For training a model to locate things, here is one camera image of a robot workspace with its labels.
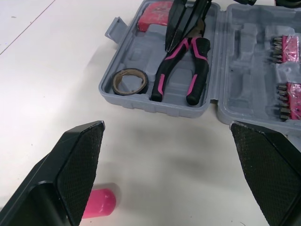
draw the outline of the pink cap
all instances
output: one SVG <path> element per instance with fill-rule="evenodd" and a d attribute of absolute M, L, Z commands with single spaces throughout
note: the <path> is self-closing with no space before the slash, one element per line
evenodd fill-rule
<path fill-rule="evenodd" d="M 90 194 L 83 219 L 110 215 L 116 207 L 116 197 L 109 189 L 93 190 Z"/>

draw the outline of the tool case latch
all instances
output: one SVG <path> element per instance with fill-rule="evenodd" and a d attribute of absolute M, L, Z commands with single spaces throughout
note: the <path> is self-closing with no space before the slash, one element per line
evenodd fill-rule
<path fill-rule="evenodd" d="M 126 23 L 124 23 L 120 17 L 116 17 L 113 20 L 107 32 L 105 33 L 105 36 L 113 40 L 117 44 L 119 44 L 126 30 L 127 30 Z"/>

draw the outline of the tape roll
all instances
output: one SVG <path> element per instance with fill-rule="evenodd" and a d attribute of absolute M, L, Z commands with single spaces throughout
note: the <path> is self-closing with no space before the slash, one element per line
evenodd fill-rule
<path fill-rule="evenodd" d="M 124 92 L 124 91 L 121 91 L 120 89 L 118 89 L 118 86 L 121 83 L 123 76 L 127 76 L 127 75 L 133 75 L 133 76 L 136 76 L 136 77 L 142 79 L 141 87 L 138 90 Z M 117 72 L 116 74 L 114 74 L 114 77 L 113 77 L 113 91 L 115 94 L 120 95 L 120 96 L 130 96 L 130 95 L 134 95 L 134 94 L 146 93 L 147 89 L 148 89 L 148 85 L 149 85 L 149 80 L 147 78 L 146 73 L 144 73 L 143 71 L 136 69 L 136 68 L 127 68 L 127 69 L 121 70 L 121 71 Z"/>

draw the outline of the pliers handle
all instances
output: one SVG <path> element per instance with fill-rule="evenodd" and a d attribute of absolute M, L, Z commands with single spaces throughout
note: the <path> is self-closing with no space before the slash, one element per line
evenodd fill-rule
<path fill-rule="evenodd" d="M 194 53 L 196 69 L 192 77 L 186 100 L 190 105 L 197 105 L 199 103 L 209 72 L 207 54 L 210 50 L 210 41 L 202 37 L 185 38 L 172 53 L 167 54 L 156 74 L 156 80 L 151 95 L 153 101 L 162 102 L 169 75 L 189 50 L 190 45 L 192 46 L 192 51 Z"/>

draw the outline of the tool compartment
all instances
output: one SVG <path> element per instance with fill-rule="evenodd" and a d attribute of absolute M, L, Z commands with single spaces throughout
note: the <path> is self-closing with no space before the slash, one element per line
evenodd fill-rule
<path fill-rule="evenodd" d="M 191 51 L 173 69 L 163 101 L 150 100 L 156 72 L 166 55 L 166 27 L 152 24 L 147 32 L 140 32 L 137 23 L 146 7 L 154 2 L 145 0 L 129 27 L 117 18 L 106 33 L 119 45 L 99 85 L 108 102 L 130 109 L 196 118 L 212 100 L 217 100 L 217 115 L 223 123 L 245 121 L 284 134 L 301 131 L 300 121 L 280 120 L 277 84 L 286 81 L 278 70 L 279 65 L 269 61 L 274 37 L 301 33 L 299 9 L 233 4 L 224 12 L 212 4 L 204 35 L 211 42 L 210 70 L 200 103 L 190 106 L 186 95 L 195 70 Z M 147 74 L 149 88 L 145 94 L 123 97 L 113 92 L 114 74 L 126 68 L 137 68 Z M 139 78 L 128 76 L 123 78 L 119 88 L 130 91 L 139 84 Z"/>

